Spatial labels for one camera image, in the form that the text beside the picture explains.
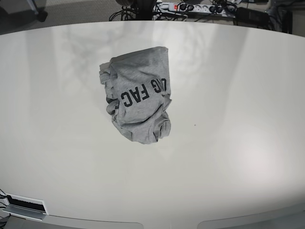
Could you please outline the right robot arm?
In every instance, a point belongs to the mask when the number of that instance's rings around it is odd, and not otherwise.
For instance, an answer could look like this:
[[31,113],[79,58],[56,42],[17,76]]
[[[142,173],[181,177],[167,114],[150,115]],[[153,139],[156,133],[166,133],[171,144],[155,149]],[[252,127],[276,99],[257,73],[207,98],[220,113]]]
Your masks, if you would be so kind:
[[27,3],[29,4],[31,10],[34,12],[36,19],[40,22],[45,22],[48,17],[48,13],[45,10],[39,10],[35,0],[27,0]]

